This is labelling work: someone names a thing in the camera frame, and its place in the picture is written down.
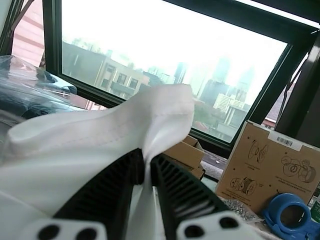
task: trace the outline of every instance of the small cardboard box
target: small cardboard box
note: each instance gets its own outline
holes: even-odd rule
[[[216,194],[238,199],[259,214],[279,193],[296,194],[308,204],[319,180],[319,148],[248,121]]]
[[[164,154],[197,169],[205,152],[198,140],[188,135],[183,141],[166,150]]]
[[[205,170],[204,168],[201,166],[201,164],[198,167],[192,168],[188,165],[185,165],[175,159],[172,159],[173,162],[175,162],[176,164],[178,164],[179,166],[183,167],[184,169],[186,169],[188,172],[190,172],[193,176],[195,176],[197,179],[202,179],[203,176],[205,175]]]

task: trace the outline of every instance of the skyscraper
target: skyscraper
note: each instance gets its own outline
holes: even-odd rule
[[[251,83],[255,77],[255,68],[252,66],[247,71],[243,72],[236,84],[236,88],[244,92],[248,92]]]
[[[228,92],[229,86],[224,82],[215,81],[210,79],[201,94],[200,100],[206,104],[213,106],[218,98],[219,94],[226,94]]]
[[[225,83],[229,70],[230,70],[230,59],[227,57],[220,58],[213,72],[212,80],[219,83]]]
[[[181,84],[185,78],[187,71],[187,64],[185,62],[179,62],[174,74],[174,84]]]

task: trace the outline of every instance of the barcode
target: barcode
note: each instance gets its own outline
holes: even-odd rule
[[[284,138],[279,137],[279,136],[276,138],[276,141],[279,142],[279,143],[282,143],[282,144],[284,144],[284,145],[290,146],[290,147],[291,147],[292,144],[293,144],[292,141],[289,141],[289,140],[284,139]]]

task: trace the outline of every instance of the blue plastic object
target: blue plastic object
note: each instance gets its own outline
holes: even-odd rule
[[[281,222],[281,213],[290,206],[298,206],[304,214],[296,227],[290,228]],[[272,231],[284,240],[318,240],[320,224],[311,220],[311,213],[304,201],[295,194],[282,193],[271,200],[263,216]]]

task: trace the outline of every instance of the white label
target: white label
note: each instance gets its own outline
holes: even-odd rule
[[[288,148],[291,148],[293,150],[296,150],[296,151],[300,151],[301,150],[301,147],[302,147],[302,143],[295,140],[295,139],[292,139],[292,138],[288,138],[278,132],[275,132],[275,131],[271,131],[269,133],[269,136],[268,136],[268,139],[274,141],[274,142],[277,142],[281,145],[284,145]]]

